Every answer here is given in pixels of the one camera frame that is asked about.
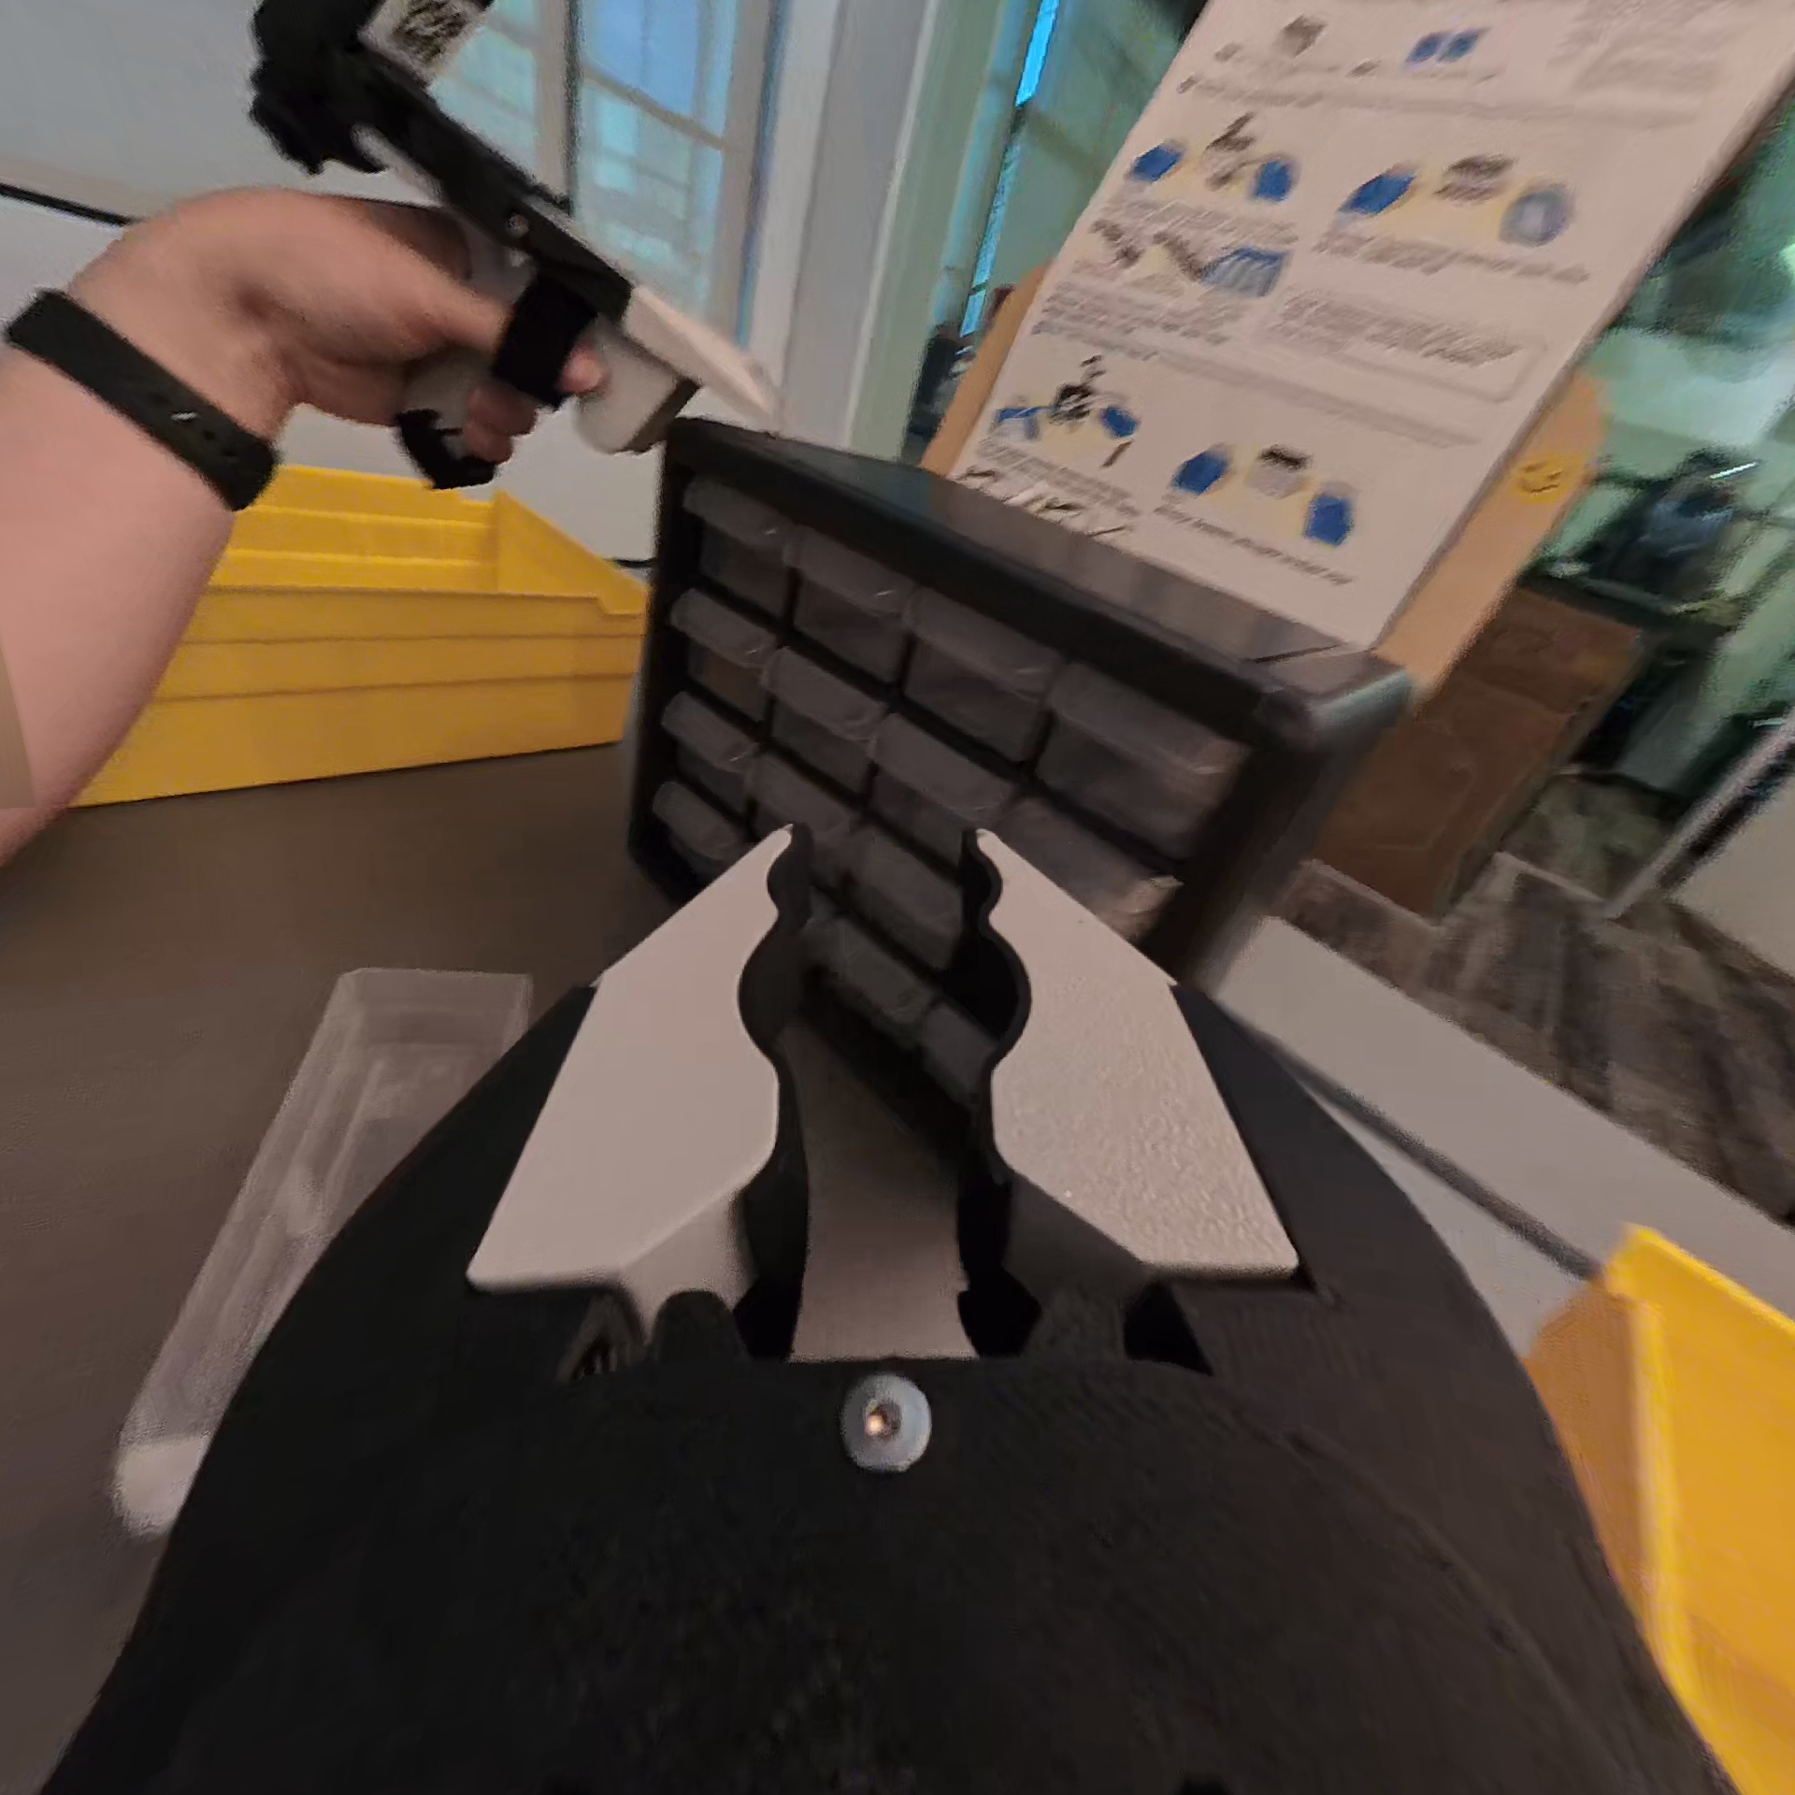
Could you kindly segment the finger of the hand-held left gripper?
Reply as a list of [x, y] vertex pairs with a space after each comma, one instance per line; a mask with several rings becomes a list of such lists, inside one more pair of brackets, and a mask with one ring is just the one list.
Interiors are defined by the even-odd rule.
[[620, 328], [620, 368], [644, 371], [666, 389], [690, 385], [713, 393], [759, 429], [781, 428], [781, 393], [763, 363], [735, 339], [664, 300], [660, 290], [635, 287]]

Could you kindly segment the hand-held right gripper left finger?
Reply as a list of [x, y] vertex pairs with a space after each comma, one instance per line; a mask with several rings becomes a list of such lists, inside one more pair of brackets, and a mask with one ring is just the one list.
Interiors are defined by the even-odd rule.
[[783, 1034], [811, 918], [813, 837], [781, 826], [593, 983], [474, 1289], [609, 1293], [641, 1332], [710, 1293], [751, 1354], [795, 1349], [811, 1180]]

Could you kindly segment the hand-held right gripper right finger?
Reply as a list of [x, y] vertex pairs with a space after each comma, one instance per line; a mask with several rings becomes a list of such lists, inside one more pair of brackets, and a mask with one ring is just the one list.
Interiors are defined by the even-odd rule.
[[963, 849], [956, 976], [993, 1048], [956, 1199], [960, 1315], [1021, 1354], [1055, 1305], [1196, 1354], [1174, 1293], [1280, 1289], [1298, 1250], [1174, 975], [997, 830]]

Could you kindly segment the clear plastic drawer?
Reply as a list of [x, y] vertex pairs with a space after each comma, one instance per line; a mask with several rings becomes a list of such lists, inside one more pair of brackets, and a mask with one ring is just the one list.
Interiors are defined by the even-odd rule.
[[243, 1374], [324, 1247], [524, 1034], [530, 975], [356, 969], [319, 1026], [123, 1421], [111, 1508], [173, 1527]]

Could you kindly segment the group of small cabinet drawers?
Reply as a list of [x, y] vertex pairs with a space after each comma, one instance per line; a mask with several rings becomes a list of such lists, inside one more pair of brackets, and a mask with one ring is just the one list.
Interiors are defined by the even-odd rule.
[[997, 830], [1139, 944], [1245, 752], [718, 475], [672, 522], [649, 860], [706, 886], [806, 827], [816, 989], [968, 1110], [997, 1046], [951, 976], [965, 841]]

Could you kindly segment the black drawer cabinet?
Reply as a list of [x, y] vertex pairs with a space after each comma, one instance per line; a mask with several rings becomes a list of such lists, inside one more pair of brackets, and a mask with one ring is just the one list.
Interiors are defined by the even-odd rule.
[[[631, 847], [672, 899], [700, 895], [649, 860], [647, 703], [660, 684], [661, 600], [685, 559], [676, 513], [690, 475], [721, 479], [822, 526], [920, 583], [1066, 651], [1147, 700], [1245, 752], [1240, 773], [1182, 868], [1182, 888], [1138, 947], [1191, 989], [1212, 992], [1286, 895], [1353, 773], [1403, 714], [1409, 680], [1374, 652], [1271, 616], [1208, 583], [1134, 559], [1016, 503], [901, 461], [798, 444], [725, 421], [681, 421], [670, 437], [660, 551], [637, 684]], [[809, 979], [828, 1046], [924, 1139], [968, 1126], [903, 1058], [886, 1054]]]

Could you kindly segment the person's left forearm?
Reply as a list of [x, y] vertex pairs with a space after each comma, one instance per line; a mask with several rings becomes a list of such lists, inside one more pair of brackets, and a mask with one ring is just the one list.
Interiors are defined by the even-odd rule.
[[102, 397], [3, 353], [3, 672], [32, 795], [3, 860], [137, 726], [235, 527], [224, 497]]

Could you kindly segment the person's left hand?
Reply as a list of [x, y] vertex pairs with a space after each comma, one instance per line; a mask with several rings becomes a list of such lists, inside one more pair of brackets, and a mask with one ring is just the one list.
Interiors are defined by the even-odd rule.
[[69, 295], [258, 437], [319, 410], [393, 429], [414, 368], [485, 368], [466, 449], [511, 458], [543, 402], [493, 376], [511, 307], [471, 280], [462, 229], [417, 205], [224, 190], [129, 229]]

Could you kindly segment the window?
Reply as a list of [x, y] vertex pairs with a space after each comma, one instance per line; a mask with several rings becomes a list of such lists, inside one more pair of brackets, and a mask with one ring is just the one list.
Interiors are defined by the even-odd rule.
[[746, 333], [781, 2], [495, 2], [433, 98], [597, 248]]

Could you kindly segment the black wristband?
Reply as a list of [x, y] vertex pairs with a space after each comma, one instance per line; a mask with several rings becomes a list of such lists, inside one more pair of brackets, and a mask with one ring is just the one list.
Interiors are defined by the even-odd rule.
[[196, 473], [232, 513], [281, 470], [279, 452], [65, 290], [40, 290], [5, 325], [8, 347], [65, 375]]

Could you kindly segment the brown cardboard box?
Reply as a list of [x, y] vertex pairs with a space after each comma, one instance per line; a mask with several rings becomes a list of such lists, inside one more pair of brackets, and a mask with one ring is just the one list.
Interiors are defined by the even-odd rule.
[[1413, 916], [1444, 918], [1622, 693], [1645, 645], [1636, 620], [1515, 586], [1366, 761], [1316, 860]]

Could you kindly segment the white instruction poster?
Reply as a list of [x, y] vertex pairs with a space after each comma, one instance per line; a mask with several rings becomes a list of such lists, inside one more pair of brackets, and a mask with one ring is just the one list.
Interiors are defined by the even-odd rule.
[[1370, 647], [1790, 81], [1790, 2], [1212, 2], [953, 478]]

